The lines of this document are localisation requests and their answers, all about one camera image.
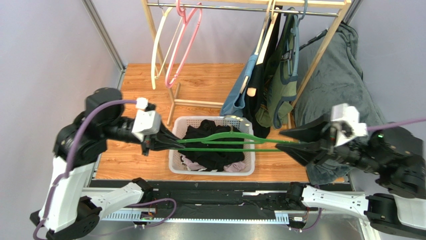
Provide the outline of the green plastic hanger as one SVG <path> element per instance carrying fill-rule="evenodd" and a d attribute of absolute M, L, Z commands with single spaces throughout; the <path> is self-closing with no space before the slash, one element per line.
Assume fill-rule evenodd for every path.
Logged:
<path fill-rule="evenodd" d="M 269 139 L 269 138 L 261 138 L 261 137 L 257 137 L 255 135 L 251 135 L 251 134 L 247 134 L 247 133 L 242 133 L 242 132 L 234 132 L 234 131 L 229 131 L 229 132 L 222 132 L 222 133 L 215 133 L 212 134 L 210 136 L 207 137 L 203 137 L 203 138 L 193 138 L 193 139 L 183 139 L 181 138 L 180 140 L 177 141 L 180 144 L 183 144 L 185 146 L 185 144 L 187 143 L 195 143 L 195 142 L 201 142 L 203 144 L 240 144 L 240 145 L 254 145 L 255 147 L 255 151 L 254 152 L 277 152 L 278 149 L 276 147 L 273 148 L 256 148 L 256 146 L 260 145 L 268 145 L 268 144 L 273 144 L 274 146 L 276 144 L 298 144 L 296 141 L 289 141 L 289 140 L 282 140 L 282 139 Z M 185 151 L 217 151 L 217 148 L 187 148 L 185 146 L 185 148 L 183 149 L 172 149 L 172 150 L 185 150 Z M 244 149 L 224 149 L 224 152 L 244 152 Z"/>

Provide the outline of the black tank top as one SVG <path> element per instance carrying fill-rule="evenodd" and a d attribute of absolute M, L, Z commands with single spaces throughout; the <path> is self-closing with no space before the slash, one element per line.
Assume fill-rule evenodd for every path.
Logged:
<path fill-rule="evenodd" d="M 212 120 L 202 120 L 199 127 L 189 126 L 183 139 L 205 138 L 213 134 L 230 131 L 239 132 L 237 128 L 216 125 Z M 242 144 L 206 144 L 201 142 L 190 142 L 186 143 L 185 146 L 192 149 L 218 149 L 217 151 L 178 151 L 189 160 L 197 162 L 210 170 L 222 172 L 224 166 L 244 160 L 244 154 L 241 151 L 223 151 L 224 149 L 243 149 L 244 146 Z"/>

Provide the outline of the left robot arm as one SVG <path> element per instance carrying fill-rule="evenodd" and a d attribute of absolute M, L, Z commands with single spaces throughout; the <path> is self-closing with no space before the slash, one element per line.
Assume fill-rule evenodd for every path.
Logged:
<path fill-rule="evenodd" d="M 57 134 L 50 188 L 42 209 L 30 215 L 34 239 L 41 228 L 46 228 L 48 240 L 80 239 L 118 210 L 156 203 L 152 186 L 142 178 L 99 196 L 83 195 L 109 140 L 138 144 L 145 156 L 184 148 L 146 98 L 123 99 L 116 88 L 97 89 L 85 99 L 84 111 Z"/>

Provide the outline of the cream plastic hanger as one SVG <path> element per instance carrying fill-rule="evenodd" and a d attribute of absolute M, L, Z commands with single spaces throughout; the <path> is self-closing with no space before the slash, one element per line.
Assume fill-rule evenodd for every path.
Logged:
<path fill-rule="evenodd" d="M 157 29 L 157 33 L 156 33 L 155 38 L 154 38 L 154 45 L 153 45 L 152 58 L 151 58 L 151 72 L 150 72 L 151 85 L 152 85 L 153 90 L 156 89 L 156 80 L 161 76 L 159 71 L 161 72 L 162 70 L 164 70 L 165 64 L 166 64 L 165 60 L 163 60 L 161 66 L 160 66 L 160 69 L 157 70 L 156 59 L 157 59 L 157 54 L 160 51 L 160 38 L 161 38 L 161 34 L 163 32 L 163 28 L 164 28 L 164 25 L 166 23 L 166 20 L 168 19 L 168 16 L 169 16 L 169 14 L 171 13 L 172 10 L 173 10 L 173 7 L 170 6 L 166 11 L 162 12 L 162 18 L 160 20 L 160 24 L 159 24 L 159 27 Z M 181 17 L 181 19 L 179 20 L 179 22 L 177 24 L 176 30 L 173 34 L 172 40 L 170 42 L 170 45 L 169 45 L 168 50 L 166 52 L 166 55 L 164 57 L 164 58 L 167 58 L 169 56 L 169 53 L 172 49 L 172 46 L 174 46 L 171 57 L 170 57 L 170 61 L 169 61 L 169 64 L 168 64 L 168 68 L 167 68 L 167 71 L 165 73 L 165 78 L 164 78 L 165 86 L 168 89 L 172 88 L 172 86 L 174 85 L 174 83 L 176 81 L 176 78 L 179 76 L 180 71 L 181 71 L 181 69 L 179 67 L 178 70 L 176 71 L 176 73 L 172 76 L 171 71 L 173 69 L 173 65 L 174 65 L 175 60 L 176 60 L 176 55 L 177 55 L 178 49 L 180 47 L 182 35 L 184 33 L 184 28 L 185 28 L 185 24 L 182 23 L 182 21 L 183 21 L 183 17 Z"/>

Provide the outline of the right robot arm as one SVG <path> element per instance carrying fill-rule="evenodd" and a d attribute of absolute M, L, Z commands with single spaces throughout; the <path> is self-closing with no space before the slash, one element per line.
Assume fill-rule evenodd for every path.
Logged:
<path fill-rule="evenodd" d="M 358 117 L 322 116 L 284 130 L 295 143 L 278 143 L 302 166 L 330 160 L 374 176 L 382 193 L 351 195 L 293 183 L 287 198 L 309 208 L 339 211 L 357 217 L 373 229 L 399 237 L 426 237 L 426 162 L 423 141 L 407 129 L 391 124 L 373 132 Z"/>

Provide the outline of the mauve tank top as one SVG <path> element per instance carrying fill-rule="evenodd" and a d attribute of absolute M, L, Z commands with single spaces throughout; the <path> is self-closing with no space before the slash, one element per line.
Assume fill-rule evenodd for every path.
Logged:
<path fill-rule="evenodd" d="M 184 155 L 180 156 L 180 162 L 184 165 L 187 171 L 196 171 L 196 172 L 218 172 L 217 169 L 209 169 L 200 165 L 197 162 L 191 161 L 186 158 Z M 243 161 L 234 162 L 223 167 L 223 171 L 228 173 L 237 173 L 242 171 L 246 167 L 246 164 Z"/>

